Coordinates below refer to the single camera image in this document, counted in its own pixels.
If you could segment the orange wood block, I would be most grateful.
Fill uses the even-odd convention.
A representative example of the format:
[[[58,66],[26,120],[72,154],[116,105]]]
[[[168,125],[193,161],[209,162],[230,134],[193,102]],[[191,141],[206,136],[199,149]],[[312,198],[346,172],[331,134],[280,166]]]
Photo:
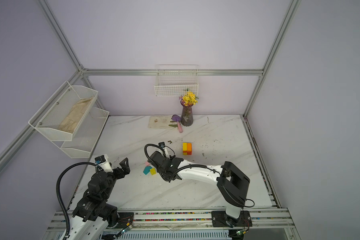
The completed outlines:
[[[188,144],[188,151],[187,152],[192,152],[193,151],[192,143],[187,143],[187,144]]]

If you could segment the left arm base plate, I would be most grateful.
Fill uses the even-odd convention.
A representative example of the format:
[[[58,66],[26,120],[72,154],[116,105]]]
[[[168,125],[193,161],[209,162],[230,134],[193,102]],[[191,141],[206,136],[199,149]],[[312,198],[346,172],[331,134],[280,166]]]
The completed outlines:
[[[135,215],[133,212],[118,212],[118,215],[119,218],[115,226],[116,229],[124,229],[133,224]]]

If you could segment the yellow rectangular wood block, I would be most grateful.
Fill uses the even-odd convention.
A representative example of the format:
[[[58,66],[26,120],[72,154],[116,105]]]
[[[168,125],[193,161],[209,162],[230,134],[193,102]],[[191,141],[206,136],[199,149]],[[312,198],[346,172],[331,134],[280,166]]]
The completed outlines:
[[[188,144],[183,143],[183,152],[187,152],[187,151],[188,151]]]

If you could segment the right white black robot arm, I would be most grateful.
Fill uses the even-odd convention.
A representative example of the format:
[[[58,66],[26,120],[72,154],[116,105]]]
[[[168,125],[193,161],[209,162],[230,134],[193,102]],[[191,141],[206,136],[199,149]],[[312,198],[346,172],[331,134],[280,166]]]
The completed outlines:
[[[224,162],[222,165],[208,166],[193,164],[182,158],[170,156],[164,151],[155,151],[151,155],[145,151],[148,162],[168,183],[176,180],[193,180],[218,188],[226,201],[227,221],[238,221],[243,208],[246,208],[250,178],[235,164]]]

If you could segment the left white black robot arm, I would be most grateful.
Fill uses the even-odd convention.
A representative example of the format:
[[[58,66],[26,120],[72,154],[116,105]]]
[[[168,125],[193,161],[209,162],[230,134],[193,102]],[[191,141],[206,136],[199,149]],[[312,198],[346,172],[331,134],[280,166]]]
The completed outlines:
[[[81,165],[95,167],[88,188],[70,216],[61,196],[61,181],[72,168]],[[56,194],[62,209],[66,230],[62,240],[116,240],[132,229],[134,213],[118,213],[118,208],[107,203],[117,180],[130,173],[129,160],[113,168],[105,155],[94,163],[80,162],[67,167],[58,177]]]

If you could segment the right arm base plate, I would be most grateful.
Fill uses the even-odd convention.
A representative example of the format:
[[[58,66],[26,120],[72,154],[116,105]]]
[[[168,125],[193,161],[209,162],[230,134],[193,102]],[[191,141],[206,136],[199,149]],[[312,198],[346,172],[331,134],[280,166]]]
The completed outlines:
[[[211,213],[213,227],[252,227],[252,218],[249,211],[241,211],[237,219],[230,217],[225,211],[213,211]]]

